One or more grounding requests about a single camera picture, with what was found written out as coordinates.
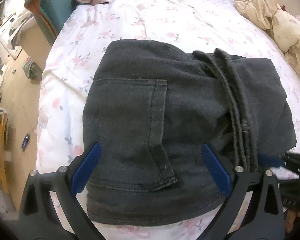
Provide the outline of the person's right hand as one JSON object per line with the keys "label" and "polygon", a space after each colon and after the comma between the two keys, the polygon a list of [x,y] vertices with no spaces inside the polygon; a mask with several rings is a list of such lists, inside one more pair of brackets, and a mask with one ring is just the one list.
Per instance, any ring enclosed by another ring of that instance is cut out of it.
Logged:
{"label": "person's right hand", "polygon": [[292,232],[294,228],[294,221],[300,218],[300,211],[287,210],[287,215],[285,218],[285,231],[286,233]]}

